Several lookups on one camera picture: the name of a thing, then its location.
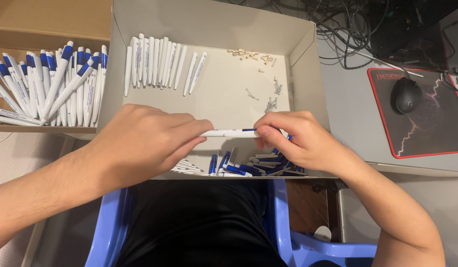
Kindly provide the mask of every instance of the forearm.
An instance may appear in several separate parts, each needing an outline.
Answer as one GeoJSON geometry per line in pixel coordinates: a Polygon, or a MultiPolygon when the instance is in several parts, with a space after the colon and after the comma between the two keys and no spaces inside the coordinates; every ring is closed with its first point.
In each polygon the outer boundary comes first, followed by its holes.
{"type": "Polygon", "coordinates": [[[409,245],[442,251],[438,230],[419,203],[351,150],[344,158],[335,175],[353,190],[383,231],[409,245]]]}
{"type": "Polygon", "coordinates": [[[89,202],[102,192],[72,153],[37,171],[0,185],[0,247],[16,232],[63,210],[89,202]]]}

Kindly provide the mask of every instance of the black mouse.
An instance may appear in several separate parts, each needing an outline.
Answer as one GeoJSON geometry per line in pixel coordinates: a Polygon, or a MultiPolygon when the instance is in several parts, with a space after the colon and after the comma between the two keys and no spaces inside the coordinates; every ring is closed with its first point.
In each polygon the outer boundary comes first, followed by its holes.
{"type": "Polygon", "coordinates": [[[397,80],[390,94],[390,105],[394,112],[405,114],[414,111],[423,100],[422,89],[417,82],[402,77],[397,80]]]}

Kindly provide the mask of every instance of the hand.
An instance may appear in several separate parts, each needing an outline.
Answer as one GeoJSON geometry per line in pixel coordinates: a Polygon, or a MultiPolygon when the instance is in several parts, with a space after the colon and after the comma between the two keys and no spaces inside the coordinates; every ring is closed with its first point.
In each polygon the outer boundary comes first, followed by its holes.
{"type": "Polygon", "coordinates": [[[91,168],[102,172],[104,191],[135,185],[169,171],[214,129],[208,120],[187,113],[124,105],[80,151],[91,168]]]}
{"type": "Polygon", "coordinates": [[[254,128],[257,148],[274,146],[294,164],[336,174],[345,160],[355,154],[326,131],[309,111],[268,112],[254,128]],[[288,141],[278,130],[292,135],[288,141]]]}

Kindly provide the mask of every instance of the person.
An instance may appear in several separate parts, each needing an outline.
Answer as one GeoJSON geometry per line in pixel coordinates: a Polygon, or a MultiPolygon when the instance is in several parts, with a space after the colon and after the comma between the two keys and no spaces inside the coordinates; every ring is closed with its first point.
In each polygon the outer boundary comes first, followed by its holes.
{"type": "MultiPolygon", "coordinates": [[[[310,112],[269,112],[254,128],[258,149],[273,146],[294,164],[332,173],[353,190],[381,228],[373,266],[445,266],[426,211],[310,112]]],[[[148,181],[206,141],[199,135],[211,129],[190,114],[124,105],[83,148],[0,185],[0,247],[26,226],[131,186],[137,203],[117,266],[285,266],[261,224],[260,182],[148,181]]]]}

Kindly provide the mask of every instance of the red-bordered mouse pad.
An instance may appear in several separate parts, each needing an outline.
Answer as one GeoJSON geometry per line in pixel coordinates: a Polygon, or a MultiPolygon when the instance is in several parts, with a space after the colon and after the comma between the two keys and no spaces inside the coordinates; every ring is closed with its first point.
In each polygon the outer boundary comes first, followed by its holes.
{"type": "MultiPolygon", "coordinates": [[[[441,73],[411,70],[410,75],[423,92],[422,103],[407,114],[394,112],[392,88],[406,74],[397,69],[371,68],[369,80],[395,158],[458,153],[458,94],[450,89],[441,73]]],[[[453,84],[449,75],[445,76],[453,84]]]]}

